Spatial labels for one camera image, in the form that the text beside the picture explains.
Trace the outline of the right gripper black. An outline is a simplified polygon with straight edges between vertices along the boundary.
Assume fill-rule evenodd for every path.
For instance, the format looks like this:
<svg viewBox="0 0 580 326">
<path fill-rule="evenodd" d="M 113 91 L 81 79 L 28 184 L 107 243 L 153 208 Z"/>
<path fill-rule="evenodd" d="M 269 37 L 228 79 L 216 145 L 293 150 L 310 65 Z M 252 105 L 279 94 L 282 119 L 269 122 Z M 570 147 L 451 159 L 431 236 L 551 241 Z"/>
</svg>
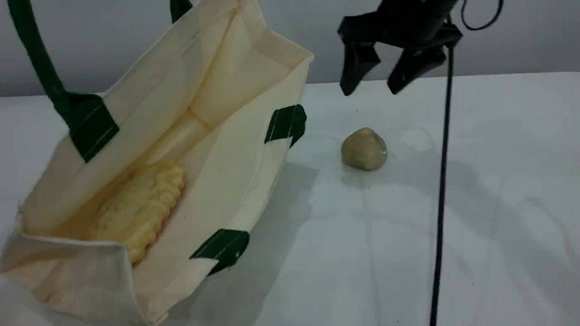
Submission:
<svg viewBox="0 0 580 326">
<path fill-rule="evenodd" d="M 338 34 L 344 43 L 340 88 L 349 96 L 363 78 L 381 62 L 375 43 L 404 50 L 394 66 L 387 86 L 397 95 L 410 83 L 438 68 L 446 60 L 441 45 L 454 46 L 462 38 L 458 27 L 445 19 L 455 0 L 383 0 L 377 10 L 345 16 Z"/>
</svg>

